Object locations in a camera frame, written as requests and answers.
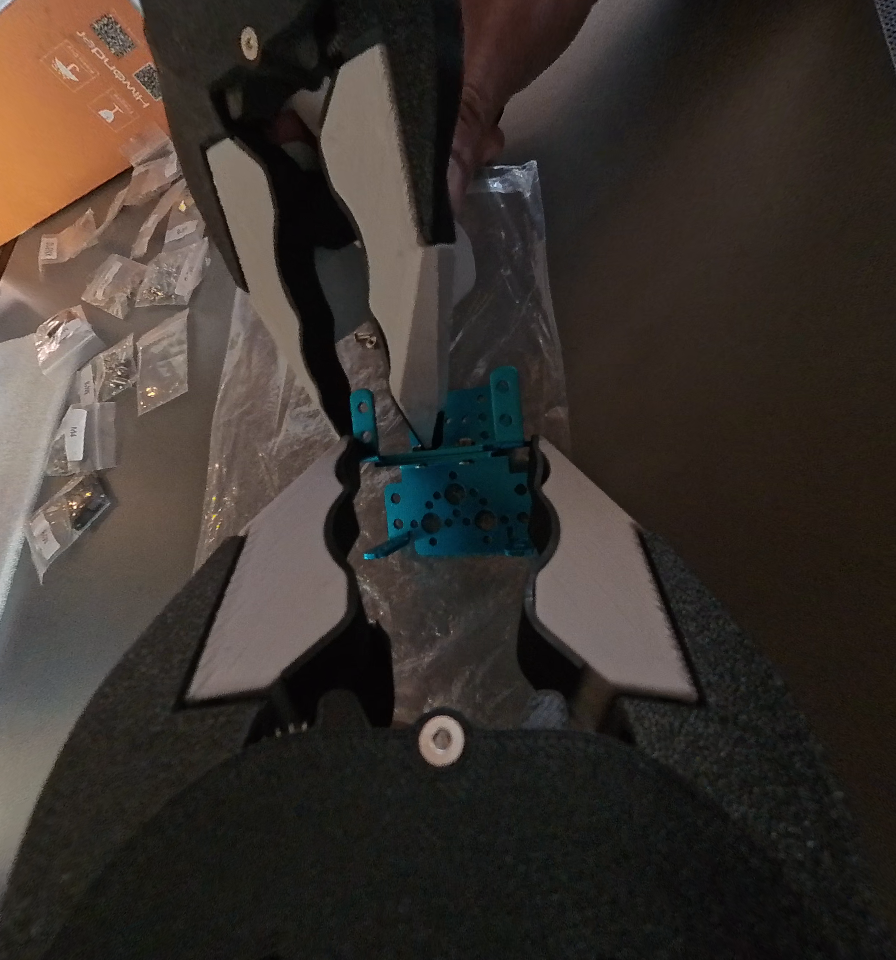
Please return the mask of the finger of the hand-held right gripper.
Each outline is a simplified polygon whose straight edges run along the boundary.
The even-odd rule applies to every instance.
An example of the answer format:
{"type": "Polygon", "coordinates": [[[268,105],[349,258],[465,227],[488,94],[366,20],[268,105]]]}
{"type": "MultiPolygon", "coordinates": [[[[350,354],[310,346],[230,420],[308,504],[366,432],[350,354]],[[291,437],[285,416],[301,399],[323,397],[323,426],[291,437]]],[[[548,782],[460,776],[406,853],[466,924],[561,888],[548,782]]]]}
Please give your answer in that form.
{"type": "Polygon", "coordinates": [[[221,140],[206,157],[239,284],[311,401],[338,436],[351,436],[350,385],[335,349],[334,312],[316,270],[314,245],[281,226],[272,179],[240,141],[221,140]]]}
{"type": "Polygon", "coordinates": [[[421,234],[382,43],[339,68],[320,148],[366,254],[369,306],[386,342],[393,399],[419,443],[435,447],[449,389],[454,306],[473,285],[474,262],[462,257],[463,283],[457,282],[455,245],[430,244],[421,234]]]}

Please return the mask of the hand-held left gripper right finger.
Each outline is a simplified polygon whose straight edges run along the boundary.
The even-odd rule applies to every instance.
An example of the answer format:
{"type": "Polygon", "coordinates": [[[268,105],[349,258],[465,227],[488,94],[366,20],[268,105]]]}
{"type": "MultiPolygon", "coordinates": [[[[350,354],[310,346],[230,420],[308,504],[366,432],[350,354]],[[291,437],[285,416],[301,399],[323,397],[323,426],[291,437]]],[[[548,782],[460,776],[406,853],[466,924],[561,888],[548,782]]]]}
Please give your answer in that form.
{"type": "Polygon", "coordinates": [[[704,705],[641,527],[551,442],[528,454],[526,579],[517,662],[568,728],[614,732],[627,699],[704,705]]]}

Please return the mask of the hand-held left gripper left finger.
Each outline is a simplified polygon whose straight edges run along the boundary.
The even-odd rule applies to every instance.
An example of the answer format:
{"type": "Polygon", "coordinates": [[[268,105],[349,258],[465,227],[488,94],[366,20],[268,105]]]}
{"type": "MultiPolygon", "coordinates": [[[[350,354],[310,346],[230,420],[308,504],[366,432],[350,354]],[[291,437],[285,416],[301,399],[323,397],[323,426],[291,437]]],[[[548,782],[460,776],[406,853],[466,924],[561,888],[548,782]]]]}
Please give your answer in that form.
{"type": "Polygon", "coordinates": [[[346,691],[371,726],[391,726],[390,640],[369,620],[348,562],[366,451],[355,438],[337,441],[234,538],[237,561],[186,706],[262,698],[284,725],[300,725],[315,719],[325,695],[346,691]]]}

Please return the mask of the blue metal bracket assembly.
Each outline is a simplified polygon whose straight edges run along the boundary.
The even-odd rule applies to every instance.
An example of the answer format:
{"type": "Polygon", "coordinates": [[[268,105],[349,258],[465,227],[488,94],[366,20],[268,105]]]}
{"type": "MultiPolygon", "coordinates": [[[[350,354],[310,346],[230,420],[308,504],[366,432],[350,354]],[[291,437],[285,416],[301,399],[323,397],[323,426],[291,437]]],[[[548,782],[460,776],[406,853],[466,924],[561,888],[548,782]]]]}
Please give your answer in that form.
{"type": "Polygon", "coordinates": [[[379,560],[412,546],[420,556],[529,557],[529,444],[519,373],[495,368],[477,388],[452,390],[441,446],[426,449],[410,434],[407,451],[382,451],[370,390],[352,392],[355,437],[368,448],[364,462],[397,469],[384,489],[387,540],[366,551],[379,560]]]}

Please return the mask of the person's right forearm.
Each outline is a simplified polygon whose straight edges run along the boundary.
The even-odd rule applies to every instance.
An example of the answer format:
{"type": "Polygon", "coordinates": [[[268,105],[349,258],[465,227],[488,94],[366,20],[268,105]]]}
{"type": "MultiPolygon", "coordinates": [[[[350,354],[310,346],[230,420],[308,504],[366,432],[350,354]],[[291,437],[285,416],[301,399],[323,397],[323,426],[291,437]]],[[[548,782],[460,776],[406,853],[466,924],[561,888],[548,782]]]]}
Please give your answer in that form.
{"type": "Polygon", "coordinates": [[[500,112],[568,48],[594,1],[463,1],[464,92],[500,112]]]}

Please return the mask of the dark grey desk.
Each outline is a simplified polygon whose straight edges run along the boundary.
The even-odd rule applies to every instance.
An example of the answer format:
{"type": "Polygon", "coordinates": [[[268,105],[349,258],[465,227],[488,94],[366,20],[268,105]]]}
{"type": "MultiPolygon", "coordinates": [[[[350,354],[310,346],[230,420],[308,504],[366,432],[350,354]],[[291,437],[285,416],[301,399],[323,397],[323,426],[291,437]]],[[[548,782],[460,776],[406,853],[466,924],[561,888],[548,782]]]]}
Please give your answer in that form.
{"type": "MultiPolygon", "coordinates": [[[[503,115],[537,160],[581,469],[777,666],[896,946],[896,77],[869,2],[599,2],[503,115]]],[[[234,287],[118,412],[116,505],[0,620],[0,901],[94,690],[189,580],[234,287]]]]}

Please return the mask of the person's right hand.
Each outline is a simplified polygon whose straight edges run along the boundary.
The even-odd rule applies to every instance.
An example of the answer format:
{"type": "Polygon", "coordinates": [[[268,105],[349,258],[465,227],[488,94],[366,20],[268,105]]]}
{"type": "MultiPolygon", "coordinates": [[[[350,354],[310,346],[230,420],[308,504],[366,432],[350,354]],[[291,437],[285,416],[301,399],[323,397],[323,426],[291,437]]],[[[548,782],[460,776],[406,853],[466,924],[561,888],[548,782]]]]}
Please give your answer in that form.
{"type": "Polygon", "coordinates": [[[475,174],[494,163],[503,150],[502,113],[503,108],[485,95],[482,83],[466,78],[447,168],[447,185],[454,212],[461,210],[475,174]]]}

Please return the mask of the large clear plastic bag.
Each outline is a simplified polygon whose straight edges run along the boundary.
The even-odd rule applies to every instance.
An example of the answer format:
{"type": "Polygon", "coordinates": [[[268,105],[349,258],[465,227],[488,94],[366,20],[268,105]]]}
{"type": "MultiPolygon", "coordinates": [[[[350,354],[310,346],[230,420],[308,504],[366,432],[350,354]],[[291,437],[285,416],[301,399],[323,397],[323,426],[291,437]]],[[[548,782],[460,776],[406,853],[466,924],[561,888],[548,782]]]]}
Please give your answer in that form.
{"type": "MultiPolygon", "coordinates": [[[[547,230],[538,163],[486,168],[470,186],[460,224],[476,268],[473,290],[454,309],[450,376],[477,387],[491,370],[519,371],[526,433],[571,452],[569,399],[550,295],[547,230]]],[[[367,349],[356,330],[379,335],[367,307],[362,255],[319,255],[333,307],[336,349],[349,382],[379,403],[385,450],[406,446],[406,425],[386,386],[383,346],[367,349]]],[[[297,385],[271,336],[235,294],[227,354],[212,424],[210,462],[195,565],[237,534],[334,442],[332,427],[297,385]]],[[[427,558],[413,549],[363,558],[386,539],[383,488],[394,469],[364,466],[356,499],[360,536],[349,556],[368,618],[388,634],[394,719],[409,723],[439,707],[494,728],[523,719],[533,694],[516,658],[526,558],[427,558]]]]}

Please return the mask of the pile of small screw bags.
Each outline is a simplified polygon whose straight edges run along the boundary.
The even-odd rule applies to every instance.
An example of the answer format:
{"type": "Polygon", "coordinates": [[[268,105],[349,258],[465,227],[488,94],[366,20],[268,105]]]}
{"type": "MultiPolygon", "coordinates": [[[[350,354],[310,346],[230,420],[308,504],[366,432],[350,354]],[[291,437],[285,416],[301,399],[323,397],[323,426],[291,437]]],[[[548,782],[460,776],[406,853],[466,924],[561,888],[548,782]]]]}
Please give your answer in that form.
{"type": "Polygon", "coordinates": [[[44,375],[72,374],[69,406],[46,450],[45,475],[65,484],[33,511],[24,536],[40,581],[46,571],[112,508],[102,475],[118,463],[117,400],[133,392],[139,416],[189,389],[191,297],[209,264],[209,241],[173,144],[163,133],[140,134],[126,147],[127,186],[97,222],[87,209],[38,250],[41,273],[94,247],[127,208],[154,200],[129,256],[108,255],[90,274],[80,302],[45,320],[35,334],[44,375]],[[126,320],[134,309],[175,312],[142,335],[105,346],[85,308],[126,320]]]}

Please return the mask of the orange cardboard box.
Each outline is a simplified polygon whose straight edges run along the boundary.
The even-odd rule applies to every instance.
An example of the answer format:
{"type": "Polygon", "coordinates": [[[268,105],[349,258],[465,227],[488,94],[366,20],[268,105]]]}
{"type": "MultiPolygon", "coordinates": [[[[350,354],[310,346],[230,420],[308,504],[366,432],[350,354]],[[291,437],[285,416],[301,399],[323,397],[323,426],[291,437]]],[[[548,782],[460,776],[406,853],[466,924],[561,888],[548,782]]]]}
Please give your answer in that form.
{"type": "Polygon", "coordinates": [[[0,2],[0,246],[167,133],[140,2],[0,2]]]}

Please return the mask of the white foam slab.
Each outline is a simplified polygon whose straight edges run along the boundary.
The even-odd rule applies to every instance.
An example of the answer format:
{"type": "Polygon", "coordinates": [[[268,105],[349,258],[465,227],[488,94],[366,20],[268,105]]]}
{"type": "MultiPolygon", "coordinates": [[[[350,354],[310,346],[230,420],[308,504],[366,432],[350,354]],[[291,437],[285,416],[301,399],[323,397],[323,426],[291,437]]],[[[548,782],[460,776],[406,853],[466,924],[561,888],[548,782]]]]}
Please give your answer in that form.
{"type": "Polygon", "coordinates": [[[68,389],[65,373],[42,373],[33,335],[0,342],[0,618],[68,389]]]}

